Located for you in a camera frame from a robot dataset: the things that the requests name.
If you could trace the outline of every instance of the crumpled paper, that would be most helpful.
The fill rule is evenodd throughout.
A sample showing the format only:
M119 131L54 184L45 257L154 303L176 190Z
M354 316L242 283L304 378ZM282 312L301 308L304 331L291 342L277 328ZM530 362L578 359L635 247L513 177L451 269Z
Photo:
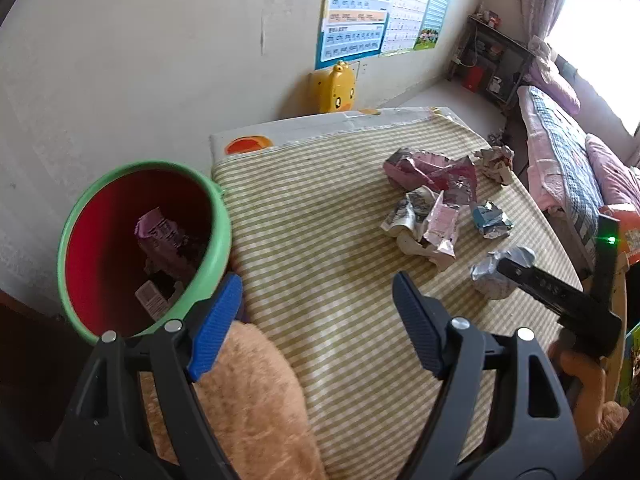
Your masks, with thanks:
M383 164L389 180L407 191L426 186L444 191L446 204L469 204L476 200L476 168L468 156L452 160L425 150L400 148Z
M492 146L474 152L478 169L498 184L508 186L513 183L513 150L509 146Z
M207 248L174 221L166 219L159 207L140 217L134 234L154 265L184 284L194 277Z
M404 254L419 254L445 270L456 259L454 245L458 238L458 210L444 203L426 186L407 193L380 227L396 239Z
M514 247L506 251L494 251L479 263L471 267L471 280L474 288L488 300L504 300L518 288L518 285L498 272L498 262L509 258L523 267L531 267L536 254L528 247Z
M513 227L513 222L506 213L493 202L486 202L484 205L472 204L471 216L480 234L489 240L509 236Z

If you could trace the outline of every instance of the pillow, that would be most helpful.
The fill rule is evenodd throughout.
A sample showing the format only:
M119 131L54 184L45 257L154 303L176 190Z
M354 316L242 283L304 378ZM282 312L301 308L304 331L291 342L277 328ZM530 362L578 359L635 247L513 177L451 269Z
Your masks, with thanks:
M550 72L548 77L551 83L546 83L540 73L540 67L536 60L533 60L529 68L531 84L540 88L545 94L558 103L564 111L571 116L576 116L580 111L580 100L575 94L574 87L559 73Z
M640 186L631 170L595 135L587 134L585 146L604 203L631 204L640 213Z

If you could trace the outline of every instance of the blue wrapper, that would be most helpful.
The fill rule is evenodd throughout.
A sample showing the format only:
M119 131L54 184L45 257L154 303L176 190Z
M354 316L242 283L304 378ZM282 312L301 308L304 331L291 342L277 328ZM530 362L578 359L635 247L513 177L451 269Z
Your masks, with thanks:
M509 236L513 227L513 222L506 213L493 202L473 205L472 217L480 234L488 239Z

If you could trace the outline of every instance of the educational wall chart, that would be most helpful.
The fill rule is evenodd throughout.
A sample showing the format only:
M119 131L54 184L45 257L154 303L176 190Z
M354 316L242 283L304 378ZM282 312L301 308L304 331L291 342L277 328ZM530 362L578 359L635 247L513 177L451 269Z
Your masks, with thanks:
M415 49L434 48L440 37L444 17L447 13L449 0L429 0L422 20L420 34L415 41Z
M392 0L325 0L316 68L380 53Z
M449 0L324 0L316 69L433 48Z
M393 0L382 42L382 54L398 54L414 47L428 1Z

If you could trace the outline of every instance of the blue gripper pad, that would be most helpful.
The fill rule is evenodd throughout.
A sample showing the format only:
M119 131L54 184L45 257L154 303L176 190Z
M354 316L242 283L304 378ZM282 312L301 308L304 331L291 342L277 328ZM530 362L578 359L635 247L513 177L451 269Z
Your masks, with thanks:
M187 371L194 382L204 372L211 370L220 347L225 340L231 322L242 303L242 280L237 274L229 274L216 291L215 303L193 338L191 361Z

